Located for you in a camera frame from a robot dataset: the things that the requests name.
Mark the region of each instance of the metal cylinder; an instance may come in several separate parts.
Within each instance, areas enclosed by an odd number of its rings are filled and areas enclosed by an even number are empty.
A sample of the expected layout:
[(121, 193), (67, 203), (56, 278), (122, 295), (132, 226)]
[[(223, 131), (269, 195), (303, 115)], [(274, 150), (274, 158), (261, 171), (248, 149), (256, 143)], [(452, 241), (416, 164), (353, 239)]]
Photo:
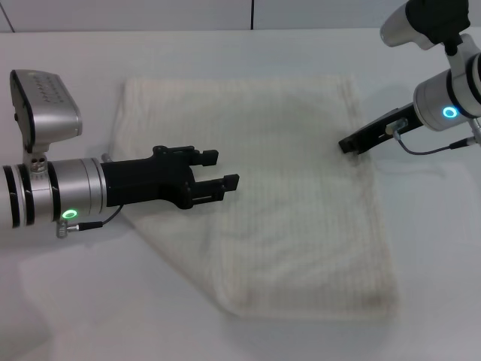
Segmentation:
[(452, 100), (445, 71), (421, 83), (414, 92), (414, 108), (421, 122), (431, 130), (442, 131), (468, 120)]
[(107, 201), (106, 186), (96, 159), (63, 160), (52, 165), (59, 186), (62, 217), (69, 219), (102, 212)]
[(0, 229), (100, 214), (107, 186), (97, 159), (72, 159), (32, 171), (24, 164), (0, 169)]
[(0, 229), (13, 227), (10, 192), (5, 170), (0, 171)]
[(481, 117), (478, 61), (479, 54), (472, 57), (466, 64), (464, 72), (458, 74), (457, 71), (454, 71), (452, 73), (452, 91), (458, 99), (459, 106), (472, 118)]

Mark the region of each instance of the white wall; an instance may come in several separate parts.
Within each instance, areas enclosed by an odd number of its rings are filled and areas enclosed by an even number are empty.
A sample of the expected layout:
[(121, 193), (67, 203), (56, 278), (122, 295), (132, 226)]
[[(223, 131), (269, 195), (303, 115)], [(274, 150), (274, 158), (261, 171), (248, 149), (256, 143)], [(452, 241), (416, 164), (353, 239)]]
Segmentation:
[[(377, 28), (407, 0), (256, 0), (256, 29)], [(470, 0), (481, 25), (481, 1)]]
[(17, 32), (249, 29), (250, 0), (1, 0)]
[[(255, 0), (255, 29), (379, 27), (406, 0)], [(17, 32), (249, 29), (252, 0), (0, 0)], [(481, 1), (470, 0), (481, 26)], [(0, 14), (0, 32), (9, 31)]]

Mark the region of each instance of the green led ring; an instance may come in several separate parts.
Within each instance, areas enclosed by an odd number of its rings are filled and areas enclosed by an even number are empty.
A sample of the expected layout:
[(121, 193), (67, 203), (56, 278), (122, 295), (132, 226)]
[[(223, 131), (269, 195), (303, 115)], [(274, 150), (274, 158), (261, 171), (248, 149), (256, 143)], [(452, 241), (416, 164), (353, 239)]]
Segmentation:
[(69, 209), (68, 211), (63, 212), (62, 217), (65, 218), (66, 220), (70, 220), (71, 218), (74, 218), (77, 216), (77, 211), (74, 211), (73, 209)]

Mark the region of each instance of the cloth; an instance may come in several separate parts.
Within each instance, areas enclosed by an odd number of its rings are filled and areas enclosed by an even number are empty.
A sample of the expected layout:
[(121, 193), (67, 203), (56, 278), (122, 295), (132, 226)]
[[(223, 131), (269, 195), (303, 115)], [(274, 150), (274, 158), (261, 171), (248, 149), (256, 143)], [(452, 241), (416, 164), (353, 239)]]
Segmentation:
[(239, 174), (223, 202), (163, 201), (123, 214), (175, 269), (242, 317), (359, 320), (396, 304), (368, 155), (337, 142), (363, 126), (352, 81), (143, 80), (126, 83), (111, 154), (155, 145), (216, 149), (197, 181)]

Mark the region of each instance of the white table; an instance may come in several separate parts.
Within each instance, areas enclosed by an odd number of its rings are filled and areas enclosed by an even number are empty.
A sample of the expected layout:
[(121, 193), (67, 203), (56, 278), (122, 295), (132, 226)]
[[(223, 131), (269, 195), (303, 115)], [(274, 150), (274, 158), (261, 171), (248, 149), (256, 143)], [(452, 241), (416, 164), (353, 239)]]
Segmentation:
[[(376, 29), (0, 35), (0, 164), (21, 160), (8, 74), (55, 72), (79, 105), (84, 133), (50, 159), (107, 149), (127, 77), (233, 78), (353, 74), (366, 117), (411, 102), (415, 86), (448, 67), (438, 47), (383, 46)], [(481, 42), (481, 29), (471, 29)], [(470, 134), (420, 129), (430, 150)], [(54, 225), (0, 233), (0, 359), (453, 360), (481, 357), (481, 150), (409, 156), (373, 152), (399, 280), (387, 323), (234, 320), (169, 268), (121, 217), (54, 238)]]

